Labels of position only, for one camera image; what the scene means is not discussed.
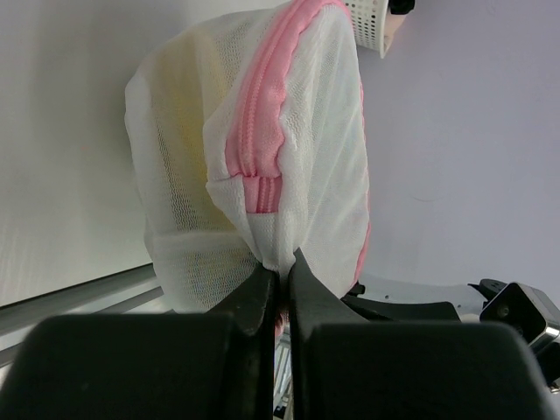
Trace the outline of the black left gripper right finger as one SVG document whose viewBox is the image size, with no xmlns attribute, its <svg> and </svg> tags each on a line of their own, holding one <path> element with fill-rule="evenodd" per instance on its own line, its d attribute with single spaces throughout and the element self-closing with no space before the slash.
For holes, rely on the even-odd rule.
<svg viewBox="0 0 560 420">
<path fill-rule="evenodd" d="M 289 274 L 296 419 L 553 419 L 535 356 L 496 323 L 369 321 L 313 274 Z"/>
</svg>

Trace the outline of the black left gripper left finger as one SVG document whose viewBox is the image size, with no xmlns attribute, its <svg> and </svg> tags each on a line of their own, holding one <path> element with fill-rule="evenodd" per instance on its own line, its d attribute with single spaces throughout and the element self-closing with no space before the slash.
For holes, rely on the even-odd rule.
<svg viewBox="0 0 560 420">
<path fill-rule="evenodd" d="M 276 276 L 189 314 L 64 315 L 24 340 L 4 419 L 270 419 Z"/>
</svg>

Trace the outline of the white mesh laundry bag pink zipper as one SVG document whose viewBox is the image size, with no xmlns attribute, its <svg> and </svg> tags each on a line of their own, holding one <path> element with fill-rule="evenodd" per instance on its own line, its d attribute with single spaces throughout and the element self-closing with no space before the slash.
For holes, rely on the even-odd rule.
<svg viewBox="0 0 560 420">
<path fill-rule="evenodd" d="M 217 305 L 301 251 L 335 296 L 369 237 L 354 30 L 339 1 L 217 17 L 151 52 L 125 89 L 145 242 L 176 312 Z"/>
</svg>

